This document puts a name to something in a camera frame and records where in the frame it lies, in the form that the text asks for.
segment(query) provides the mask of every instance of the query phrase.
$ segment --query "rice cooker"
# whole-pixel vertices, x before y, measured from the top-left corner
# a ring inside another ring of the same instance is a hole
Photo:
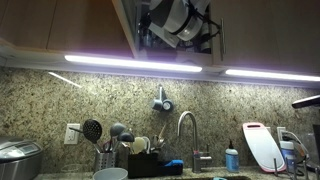
[[[0,180],[31,180],[41,169],[42,148],[32,140],[0,136]]]

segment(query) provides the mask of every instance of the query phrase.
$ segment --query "bottle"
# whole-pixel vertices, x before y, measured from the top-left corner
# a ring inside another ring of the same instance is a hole
[[[226,150],[226,166],[229,172],[239,172],[238,151],[233,148],[231,140],[229,148]]]
[[[293,173],[295,171],[295,154],[294,154],[294,145],[291,141],[280,141],[281,154],[285,163],[287,164],[288,171]]]

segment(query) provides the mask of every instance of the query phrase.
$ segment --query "electrical outlet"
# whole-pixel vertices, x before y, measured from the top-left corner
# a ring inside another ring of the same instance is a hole
[[[277,133],[278,133],[279,142],[282,141],[282,132],[281,131],[285,131],[285,130],[286,130],[285,127],[277,127]]]
[[[72,127],[74,129],[80,129],[80,124],[78,123],[68,123],[66,128],[66,134],[64,136],[64,144],[78,144],[79,132],[69,129]]]

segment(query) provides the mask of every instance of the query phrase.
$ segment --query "kitchen cabinet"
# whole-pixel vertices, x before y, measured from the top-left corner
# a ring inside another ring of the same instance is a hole
[[[131,57],[112,2],[57,0],[48,50]]]
[[[279,58],[285,69],[320,73],[320,1],[271,2]]]
[[[219,35],[212,40],[214,66],[282,69],[269,0],[214,0],[211,19],[224,21],[226,53]]]
[[[8,0],[0,0],[0,25],[2,22],[3,15],[6,11],[7,4],[8,4]]]
[[[157,49],[143,47],[139,42],[138,23],[141,14],[143,14],[142,6],[148,7],[149,1],[112,0],[112,3],[135,59],[200,66],[210,66],[212,64],[210,54],[178,51],[170,48]]]
[[[45,50],[55,4],[55,0],[0,0],[0,37],[19,48]]]

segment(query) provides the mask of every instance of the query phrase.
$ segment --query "wall hook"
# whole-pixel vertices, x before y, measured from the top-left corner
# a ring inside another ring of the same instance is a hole
[[[159,99],[153,99],[151,102],[151,107],[158,111],[172,111],[173,102],[167,98],[166,93],[162,85],[159,85]]]

